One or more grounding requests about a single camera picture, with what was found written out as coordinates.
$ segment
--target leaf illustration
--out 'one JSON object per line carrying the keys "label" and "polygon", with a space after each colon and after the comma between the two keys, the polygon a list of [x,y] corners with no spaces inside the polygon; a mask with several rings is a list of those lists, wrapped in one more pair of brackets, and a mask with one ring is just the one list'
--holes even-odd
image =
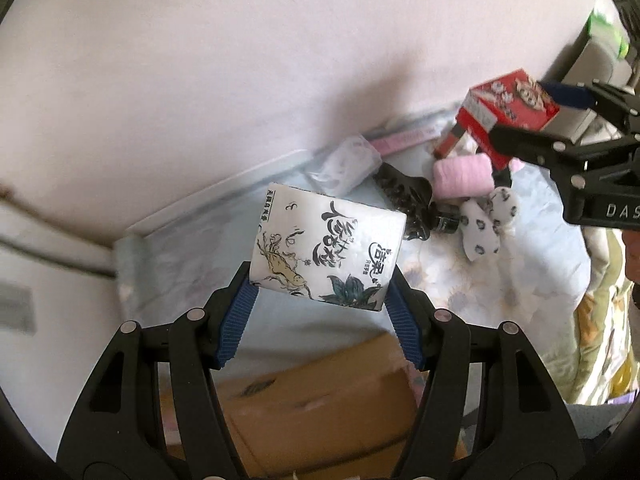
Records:
{"label": "leaf illustration", "polygon": [[341,301],[340,298],[338,298],[338,296],[336,296],[335,294],[329,294],[327,296],[321,296],[323,301],[326,301],[327,303],[332,303],[334,305],[342,305],[345,306]]}
{"label": "leaf illustration", "polygon": [[348,303],[352,301],[360,301],[360,296],[364,291],[364,284],[353,276],[349,275],[344,283],[345,299]]}
{"label": "leaf illustration", "polygon": [[328,276],[331,280],[331,286],[334,288],[334,294],[340,299],[339,304],[345,304],[347,301],[346,291],[344,290],[344,282],[338,276]]}
{"label": "leaf illustration", "polygon": [[369,301],[370,298],[379,290],[380,290],[380,287],[378,286],[370,286],[369,288],[366,288],[360,297],[361,301],[363,301],[364,303],[367,303],[367,301]]}
{"label": "leaf illustration", "polygon": [[349,306],[353,308],[364,308],[367,310],[372,310],[376,307],[377,303],[377,301],[369,301],[369,303],[367,303],[366,301],[359,301],[358,303],[352,303]]}

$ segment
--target white wall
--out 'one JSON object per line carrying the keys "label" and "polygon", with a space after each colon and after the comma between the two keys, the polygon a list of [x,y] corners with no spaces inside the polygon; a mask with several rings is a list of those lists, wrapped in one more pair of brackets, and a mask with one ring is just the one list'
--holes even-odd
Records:
{"label": "white wall", "polygon": [[84,382],[122,322],[114,280],[5,249],[0,280],[31,289],[36,328],[33,335],[0,328],[0,386],[54,458]]}
{"label": "white wall", "polygon": [[16,0],[0,182],[98,240],[196,190],[523,66],[594,0]]}

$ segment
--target bed sheet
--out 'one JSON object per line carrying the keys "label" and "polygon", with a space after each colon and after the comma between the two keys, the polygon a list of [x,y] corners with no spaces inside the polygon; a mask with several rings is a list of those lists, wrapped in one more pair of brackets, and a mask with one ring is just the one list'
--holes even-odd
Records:
{"label": "bed sheet", "polygon": [[[424,145],[389,161],[405,173],[427,176],[433,164]],[[300,171],[274,180],[310,189]],[[121,240],[116,259],[126,316],[143,326],[172,322],[226,286],[251,257],[267,184],[212,203],[144,239]],[[537,168],[516,174],[514,189],[522,199],[522,218],[498,259],[470,264],[460,234],[453,234],[404,243],[398,263],[436,306],[485,326],[513,319],[544,351],[582,297],[589,259],[579,229],[564,223],[558,196]],[[371,179],[347,198],[386,206]],[[262,290],[236,357],[214,380],[301,365],[385,331],[392,332],[385,310],[368,312]]]}

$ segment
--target red box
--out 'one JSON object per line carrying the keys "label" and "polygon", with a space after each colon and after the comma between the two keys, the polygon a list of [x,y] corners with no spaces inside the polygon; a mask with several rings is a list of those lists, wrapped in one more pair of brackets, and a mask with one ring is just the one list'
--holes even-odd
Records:
{"label": "red box", "polygon": [[494,167],[503,170],[511,157],[494,150],[489,142],[491,129],[500,123],[538,131],[559,111],[549,94],[520,69],[469,90],[456,121],[489,155]]}

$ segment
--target pink packaging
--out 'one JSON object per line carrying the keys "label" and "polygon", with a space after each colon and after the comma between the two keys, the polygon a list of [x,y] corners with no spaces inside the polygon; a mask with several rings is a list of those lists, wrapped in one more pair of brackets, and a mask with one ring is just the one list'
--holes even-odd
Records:
{"label": "pink packaging", "polygon": [[438,128],[416,128],[407,132],[398,132],[381,139],[370,140],[371,145],[382,156],[401,152],[413,146],[417,146],[427,140],[437,139],[441,130]]}
{"label": "pink packaging", "polygon": [[436,199],[485,196],[494,188],[491,159],[485,153],[437,160],[433,165]]}

